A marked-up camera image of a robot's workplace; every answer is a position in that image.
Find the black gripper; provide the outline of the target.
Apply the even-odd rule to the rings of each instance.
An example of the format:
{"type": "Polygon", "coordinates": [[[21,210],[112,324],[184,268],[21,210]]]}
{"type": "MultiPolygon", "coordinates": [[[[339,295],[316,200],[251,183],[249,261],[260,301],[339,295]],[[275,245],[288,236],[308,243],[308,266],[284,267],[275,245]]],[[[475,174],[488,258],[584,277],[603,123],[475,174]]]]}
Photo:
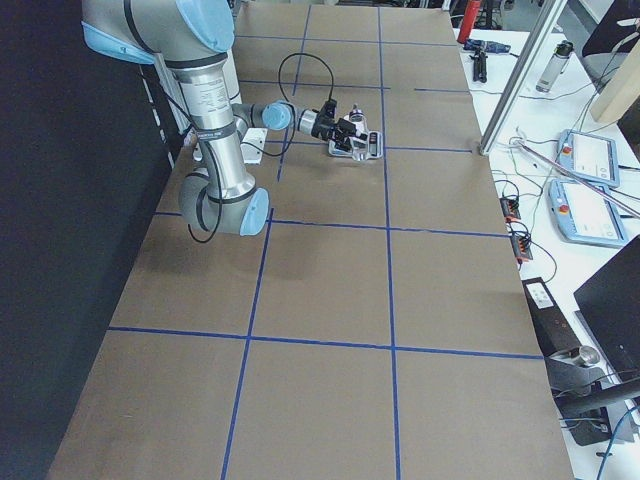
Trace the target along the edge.
{"type": "Polygon", "coordinates": [[[333,141],[334,149],[339,152],[351,152],[353,140],[361,137],[363,132],[358,129],[357,124],[344,118],[336,118],[336,109],[335,99],[324,102],[321,109],[316,112],[311,136],[324,141],[333,141]]]}

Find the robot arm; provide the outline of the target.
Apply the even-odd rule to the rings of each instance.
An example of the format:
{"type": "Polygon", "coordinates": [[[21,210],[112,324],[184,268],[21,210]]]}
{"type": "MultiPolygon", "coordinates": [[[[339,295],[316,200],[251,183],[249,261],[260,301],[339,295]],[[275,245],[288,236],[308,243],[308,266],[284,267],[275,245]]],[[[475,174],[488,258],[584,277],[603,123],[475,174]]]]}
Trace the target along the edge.
{"type": "Polygon", "coordinates": [[[161,55],[175,76],[204,165],[184,179],[179,207],[193,228],[254,236],[269,214],[268,192],[245,168],[241,141],[249,128],[291,128],[331,142],[356,161],[368,156],[368,132],[335,117],[336,102],[301,110],[287,101],[231,102],[223,66],[234,43],[232,9],[225,1],[85,1],[87,46],[103,55],[153,64],[161,55]]]}

